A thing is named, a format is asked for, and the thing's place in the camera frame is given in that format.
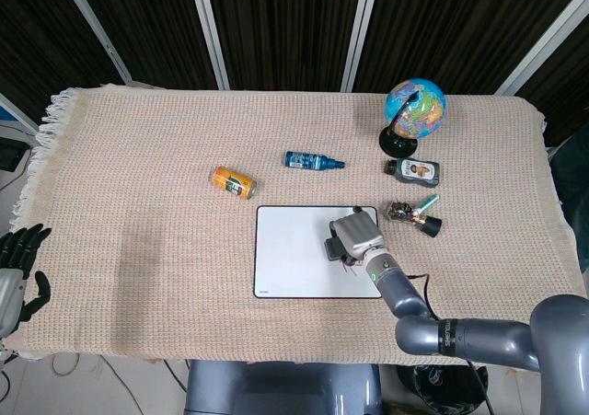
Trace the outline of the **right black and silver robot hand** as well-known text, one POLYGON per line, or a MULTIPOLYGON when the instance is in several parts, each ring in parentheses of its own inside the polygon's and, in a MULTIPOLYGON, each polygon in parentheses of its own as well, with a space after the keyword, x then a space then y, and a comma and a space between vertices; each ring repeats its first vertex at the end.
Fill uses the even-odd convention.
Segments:
POLYGON ((329 261, 339 260, 352 266, 364 260, 367 251, 384 246, 385 240, 376 221, 362 207, 329 222, 330 238, 324 242, 329 261))

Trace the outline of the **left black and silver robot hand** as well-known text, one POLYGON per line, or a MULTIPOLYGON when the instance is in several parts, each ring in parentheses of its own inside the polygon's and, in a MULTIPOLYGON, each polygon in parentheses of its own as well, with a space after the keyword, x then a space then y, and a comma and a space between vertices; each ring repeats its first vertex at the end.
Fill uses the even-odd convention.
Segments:
POLYGON ((52 230, 43 224, 21 228, 1 236, 1 338, 17 331, 21 322, 47 305, 52 296, 50 282, 42 271, 34 273, 37 295, 28 303, 25 292, 40 245, 52 230))

